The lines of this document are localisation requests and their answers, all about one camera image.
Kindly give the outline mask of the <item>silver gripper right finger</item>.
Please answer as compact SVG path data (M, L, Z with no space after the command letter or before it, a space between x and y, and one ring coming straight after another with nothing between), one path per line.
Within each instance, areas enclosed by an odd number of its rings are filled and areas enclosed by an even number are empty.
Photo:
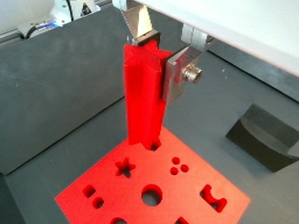
M203 71L196 64L199 57L215 44L215 38L187 24L181 27L181 41L187 46L175 52L165 62L162 101L169 104L183 94L187 82L195 84Z

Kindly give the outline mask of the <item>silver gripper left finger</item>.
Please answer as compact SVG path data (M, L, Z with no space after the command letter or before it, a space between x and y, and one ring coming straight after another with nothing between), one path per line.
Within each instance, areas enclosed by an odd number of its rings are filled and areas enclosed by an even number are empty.
M148 9L142 4L122 11L122 17L130 33L133 46L144 46L150 40L160 43L160 32L152 27Z

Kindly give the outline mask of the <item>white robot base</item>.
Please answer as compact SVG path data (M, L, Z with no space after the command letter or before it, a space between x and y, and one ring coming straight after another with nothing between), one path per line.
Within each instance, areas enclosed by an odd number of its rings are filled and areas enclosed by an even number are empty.
M49 14L20 24L17 30L22 39L28 39L97 11L94 0L53 0Z

